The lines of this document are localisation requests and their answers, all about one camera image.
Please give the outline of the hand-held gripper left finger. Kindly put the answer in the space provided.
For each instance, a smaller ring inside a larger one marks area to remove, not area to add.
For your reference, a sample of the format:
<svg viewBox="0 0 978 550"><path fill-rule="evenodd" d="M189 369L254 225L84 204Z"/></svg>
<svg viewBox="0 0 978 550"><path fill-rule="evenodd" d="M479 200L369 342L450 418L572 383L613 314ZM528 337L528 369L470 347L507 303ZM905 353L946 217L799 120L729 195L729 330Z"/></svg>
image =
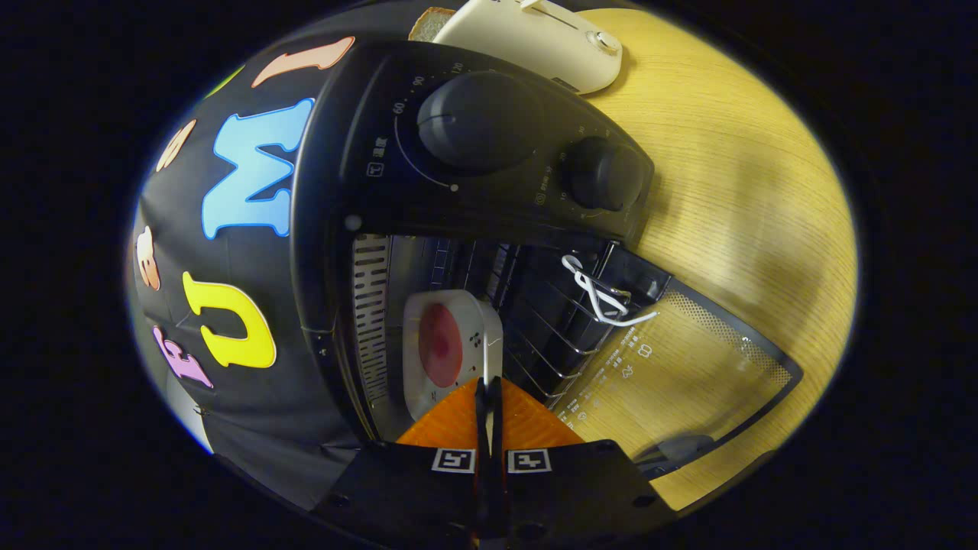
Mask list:
<svg viewBox="0 0 978 550"><path fill-rule="evenodd" d="M494 386L456 387L395 442L368 442L313 515L382 547L487 546L494 536Z"/></svg>

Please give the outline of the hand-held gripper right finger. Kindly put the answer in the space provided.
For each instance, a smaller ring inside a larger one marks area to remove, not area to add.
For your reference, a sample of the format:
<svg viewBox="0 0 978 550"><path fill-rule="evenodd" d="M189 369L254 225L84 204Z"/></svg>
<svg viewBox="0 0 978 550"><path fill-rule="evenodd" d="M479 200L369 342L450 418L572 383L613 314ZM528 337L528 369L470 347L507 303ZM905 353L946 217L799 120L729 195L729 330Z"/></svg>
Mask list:
<svg viewBox="0 0 978 550"><path fill-rule="evenodd" d="M677 512L611 439L504 445L502 379L489 384L489 546L614 547L673 523Z"/></svg>

